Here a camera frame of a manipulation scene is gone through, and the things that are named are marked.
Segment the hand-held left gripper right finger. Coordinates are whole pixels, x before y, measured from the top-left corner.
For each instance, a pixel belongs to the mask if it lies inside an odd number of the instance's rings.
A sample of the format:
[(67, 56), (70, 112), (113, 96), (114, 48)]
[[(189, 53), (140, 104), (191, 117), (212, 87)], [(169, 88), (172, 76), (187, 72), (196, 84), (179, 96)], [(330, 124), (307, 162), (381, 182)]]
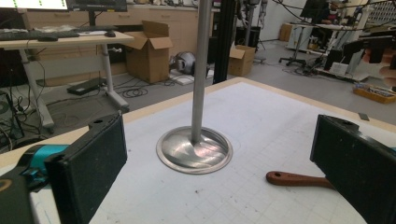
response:
[(345, 119), (319, 115), (310, 160), (368, 224), (396, 224), (396, 151)]

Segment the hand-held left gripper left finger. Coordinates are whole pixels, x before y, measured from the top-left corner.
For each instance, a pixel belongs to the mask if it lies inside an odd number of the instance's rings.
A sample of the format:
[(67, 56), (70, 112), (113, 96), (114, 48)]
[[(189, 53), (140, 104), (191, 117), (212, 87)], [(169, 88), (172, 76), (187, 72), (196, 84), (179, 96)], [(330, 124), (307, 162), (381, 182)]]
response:
[(62, 152), (45, 159), (62, 224), (89, 224), (127, 162), (122, 114), (89, 124)]

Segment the brown wooden spoon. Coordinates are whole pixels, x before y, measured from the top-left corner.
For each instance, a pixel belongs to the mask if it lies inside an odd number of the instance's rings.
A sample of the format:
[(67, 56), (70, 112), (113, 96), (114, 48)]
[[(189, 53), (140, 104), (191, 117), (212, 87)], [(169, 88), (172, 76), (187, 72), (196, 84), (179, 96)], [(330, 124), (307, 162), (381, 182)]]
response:
[(334, 189), (334, 186), (325, 177), (271, 171), (266, 174), (265, 178), (269, 183), (277, 186), (321, 187)]

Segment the metal stand with round base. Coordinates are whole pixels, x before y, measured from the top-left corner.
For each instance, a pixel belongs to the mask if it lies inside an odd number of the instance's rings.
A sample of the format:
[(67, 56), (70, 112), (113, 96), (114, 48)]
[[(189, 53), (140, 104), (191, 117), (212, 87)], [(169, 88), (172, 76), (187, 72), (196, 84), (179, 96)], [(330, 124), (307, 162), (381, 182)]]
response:
[(157, 156), (164, 165), (188, 175), (216, 172), (233, 157), (231, 142), (223, 134), (203, 126), (211, 5), (212, 0), (199, 0), (191, 126), (170, 130), (156, 145)]

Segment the yellow tray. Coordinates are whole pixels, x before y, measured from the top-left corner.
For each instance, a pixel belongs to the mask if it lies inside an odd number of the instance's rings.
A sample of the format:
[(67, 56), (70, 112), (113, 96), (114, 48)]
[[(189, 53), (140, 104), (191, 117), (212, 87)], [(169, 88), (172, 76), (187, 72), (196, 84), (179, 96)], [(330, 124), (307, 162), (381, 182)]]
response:
[(352, 90), (359, 96), (381, 104), (396, 103), (396, 92), (384, 88), (363, 83), (356, 83)]

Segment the black flat box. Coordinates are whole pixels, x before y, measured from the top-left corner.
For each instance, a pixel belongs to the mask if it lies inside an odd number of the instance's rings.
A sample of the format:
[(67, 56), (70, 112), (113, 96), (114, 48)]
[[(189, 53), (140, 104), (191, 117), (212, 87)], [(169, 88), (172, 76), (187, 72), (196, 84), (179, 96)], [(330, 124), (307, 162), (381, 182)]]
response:
[(85, 82), (67, 88), (67, 92), (75, 95), (83, 95), (91, 91), (100, 89), (106, 85), (106, 79), (103, 77), (96, 77)]

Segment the white grid mat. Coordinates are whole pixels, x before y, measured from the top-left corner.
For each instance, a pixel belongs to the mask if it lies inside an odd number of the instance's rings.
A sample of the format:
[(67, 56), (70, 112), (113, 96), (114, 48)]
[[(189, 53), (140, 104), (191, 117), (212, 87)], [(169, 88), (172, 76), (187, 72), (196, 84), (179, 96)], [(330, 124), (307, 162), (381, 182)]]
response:
[(191, 102), (127, 114), (128, 161), (90, 224), (366, 224), (336, 191), (278, 187), (270, 171), (320, 176), (309, 159), (322, 109), (240, 82), (205, 97), (204, 126), (233, 146), (231, 161), (206, 175), (166, 167), (156, 145), (191, 122)]

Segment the large open cardboard box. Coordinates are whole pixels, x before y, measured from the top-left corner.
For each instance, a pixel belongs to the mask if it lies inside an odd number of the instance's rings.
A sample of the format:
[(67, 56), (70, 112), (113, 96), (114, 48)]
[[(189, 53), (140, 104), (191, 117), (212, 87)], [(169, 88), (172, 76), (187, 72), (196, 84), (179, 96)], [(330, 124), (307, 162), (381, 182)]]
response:
[(173, 47), (169, 26), (156, 21), (142, 21), (143, 30), (126, 32), (134, 40), (125, 44), (126, 67), (130, 75), (156, 83), (169, 76), (169, 49)]

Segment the wooden desk with white legs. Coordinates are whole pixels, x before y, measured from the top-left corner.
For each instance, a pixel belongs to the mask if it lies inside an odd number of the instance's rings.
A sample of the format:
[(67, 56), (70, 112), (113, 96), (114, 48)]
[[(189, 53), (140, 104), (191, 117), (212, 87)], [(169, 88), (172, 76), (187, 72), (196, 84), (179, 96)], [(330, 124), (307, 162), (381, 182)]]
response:
[[(54, 73), (59, 76), (70, 76), (76, 74), (86, 74), (95, 71), (104, 71), (106, 74), (106, 94), (117, 105), (122, 112), (129, 110), (129, 104), (118, 95), (113, 88), (112, 72), (108, 54), (108, 44), (127, 45), (132, 43), (134, 38), (120, 32), (115, 32), (115, 37), (106, 37), (104, 35), (84, 35), (81, 37), (61, 38), (53, 42), (43, 42), (38, 40), (13, 40), (0, 41), (0, 49), (17, 50), (21, 55), (29, 86), (33, 91), (33, 104), (40, 118), (41, 125), (46, 129), (54, 127), (54, 121), (50, 112), (44, 103), (41, 93), (39, 92), (34, 67), (43, 65), (44, 72), (49, 75)], [(49, 48), (67, 48), (67, 47), (83, 47), (83, 46), (100, 46), (102, 53), (95, 56), (61, 59), (52, 61), (35, 61), (31, 62), (26, 54), (28, 49), (49, 49)]]

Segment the small open cardboard box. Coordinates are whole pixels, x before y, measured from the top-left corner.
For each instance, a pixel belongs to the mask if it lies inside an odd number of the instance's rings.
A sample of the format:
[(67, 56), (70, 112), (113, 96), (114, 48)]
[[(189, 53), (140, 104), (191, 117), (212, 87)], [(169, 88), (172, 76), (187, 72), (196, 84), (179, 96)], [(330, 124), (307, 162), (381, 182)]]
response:
[(255, 56), (255, 49), (237, 45), (230, 51), (228, 73), (230, 75), (244, 77), (250, 73)]

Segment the grey helmet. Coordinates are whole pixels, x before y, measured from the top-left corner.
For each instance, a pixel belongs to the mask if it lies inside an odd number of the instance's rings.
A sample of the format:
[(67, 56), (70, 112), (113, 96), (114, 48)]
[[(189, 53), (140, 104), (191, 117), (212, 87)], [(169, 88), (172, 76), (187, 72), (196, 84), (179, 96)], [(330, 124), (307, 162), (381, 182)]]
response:
[(195, 76), (195, 55), (190, 51), (181, 51), (169, 60), (169, 69), (176, 69), (185, 75)]

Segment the black keyboard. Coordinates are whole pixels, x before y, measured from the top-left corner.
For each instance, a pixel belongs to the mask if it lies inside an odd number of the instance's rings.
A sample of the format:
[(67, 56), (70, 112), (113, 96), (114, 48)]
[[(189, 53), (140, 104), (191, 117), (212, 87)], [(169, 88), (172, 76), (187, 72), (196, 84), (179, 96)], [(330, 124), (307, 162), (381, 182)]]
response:
[(0, 41), (13, 41), (13, 40), (37, 40), (40, 38), (69, 38), (79, 37), (78, 33), (73, 31), (43, 33), (39, 31), (30, 31), (27, 33), (2, 33), (0, 34)]

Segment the black metal column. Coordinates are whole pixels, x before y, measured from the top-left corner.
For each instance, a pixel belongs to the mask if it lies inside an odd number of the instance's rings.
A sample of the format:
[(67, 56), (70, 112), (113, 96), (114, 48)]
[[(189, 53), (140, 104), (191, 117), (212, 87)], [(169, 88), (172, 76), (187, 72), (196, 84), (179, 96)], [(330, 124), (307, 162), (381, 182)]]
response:
[(234, 0), (221, 0), (219, 14), (218, 45), (215, 60), (213, 83), (218, 84), (227, 79), (229, 54), (233, 35)]

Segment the black monitor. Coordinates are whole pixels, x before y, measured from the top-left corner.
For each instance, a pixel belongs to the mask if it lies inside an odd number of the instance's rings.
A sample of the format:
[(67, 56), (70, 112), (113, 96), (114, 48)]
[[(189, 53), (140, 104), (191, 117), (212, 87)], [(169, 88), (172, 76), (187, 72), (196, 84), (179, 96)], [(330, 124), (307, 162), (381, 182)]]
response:
[(126, 12), (126, 0), (65, 0), (69, 11), (87, 11), (89, 25), (95, 26), (96, 12)]

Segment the bright lit monitor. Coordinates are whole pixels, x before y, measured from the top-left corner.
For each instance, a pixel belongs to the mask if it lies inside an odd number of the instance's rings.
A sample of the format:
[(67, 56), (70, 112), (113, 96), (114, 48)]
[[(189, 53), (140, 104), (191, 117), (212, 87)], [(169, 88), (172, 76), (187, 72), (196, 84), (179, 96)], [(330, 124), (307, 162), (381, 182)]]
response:
[(0, 0), (0, 8), (67, 10), (65, 0)]

